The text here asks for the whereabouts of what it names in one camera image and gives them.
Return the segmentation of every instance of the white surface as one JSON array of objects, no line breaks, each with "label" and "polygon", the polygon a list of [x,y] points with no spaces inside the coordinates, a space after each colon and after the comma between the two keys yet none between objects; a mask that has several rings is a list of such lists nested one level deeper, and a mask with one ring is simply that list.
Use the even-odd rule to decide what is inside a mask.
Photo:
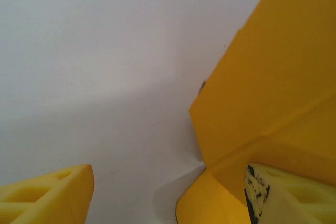
[{"label": "white surface", "polygon": [[87,223],[175,223],[188,107],[258,0],[0,0],[0,184],[90,163]]}]

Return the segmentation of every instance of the black spot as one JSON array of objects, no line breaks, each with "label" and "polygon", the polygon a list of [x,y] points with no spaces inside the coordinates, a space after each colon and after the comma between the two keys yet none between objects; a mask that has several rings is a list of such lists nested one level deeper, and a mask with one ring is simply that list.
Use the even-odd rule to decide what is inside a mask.
[{"label": "black spot", "polygon": [[271,187],[268,185],[268,187],[266,188],[266,197],[265,197],[265,200],[267,199],[268,197],[268,194],[269,194],[269,190],[271,189]]},{"label": "black spot", "polygon": [[253,170],[252,166],[248,165],[247,169],[251,173],[252,177],[254,177],[254,170]]},{"label": "black spot", "polygon": [[254,214],[252,203],[247,197],[246,190],[244,190],[244,192],[245,192],[246,204],[247,204],[248,214],[250,215],[251,224],[258,224],[259,220]]}]

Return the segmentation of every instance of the yellow plastic part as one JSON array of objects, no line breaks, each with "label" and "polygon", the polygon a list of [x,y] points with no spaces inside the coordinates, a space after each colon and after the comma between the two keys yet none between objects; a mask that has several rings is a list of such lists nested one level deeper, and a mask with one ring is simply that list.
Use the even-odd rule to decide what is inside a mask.
[{"label": "yellow plastic part", "polygon": [[[246,204],[250,162],[336,186],[335,17],[336,0],[261,0],[236,34],[190,108],[203,160],[223,194]],[[212,183],[203,176],[203,185]],[[179,204],[177,213],[185,211],[209,215]],[[229,218],[235,209],[223,211]]]},{"label": "yellow plastic part", "polygon": [[94,184],[91,165],[78,165],[0,187],[0,223],[85,223]]}]

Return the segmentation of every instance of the yellow object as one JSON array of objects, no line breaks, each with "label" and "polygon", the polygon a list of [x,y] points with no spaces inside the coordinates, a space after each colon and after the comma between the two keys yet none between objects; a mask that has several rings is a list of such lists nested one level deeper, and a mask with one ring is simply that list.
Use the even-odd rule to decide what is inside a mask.
[{"label": "yellow object", "polygon": [[[203,160],[223,194],[246,204],[250,162],[336,186],[335,17],[336,0],[261,0],[236,34],[190,108]],[[188,193],[194,186],[178,218],[209,214],[191,204],[199,198]],[[223,211],[231,218],[236,208]]]},{"label": "yellow object", "polygon": [[245,176],[252,223],[336,223],[336,188],[278,169],[250,164]]},{"label": "yellow object", "polygon": [[0,187],[0,223],[85,223],[94,184],[91,165],[78,165]]},{"label": "yellow object", "polygon": [[177,203],[179,223],[244,224],[249,223],[248,211],[239,200],[205,170]]}]

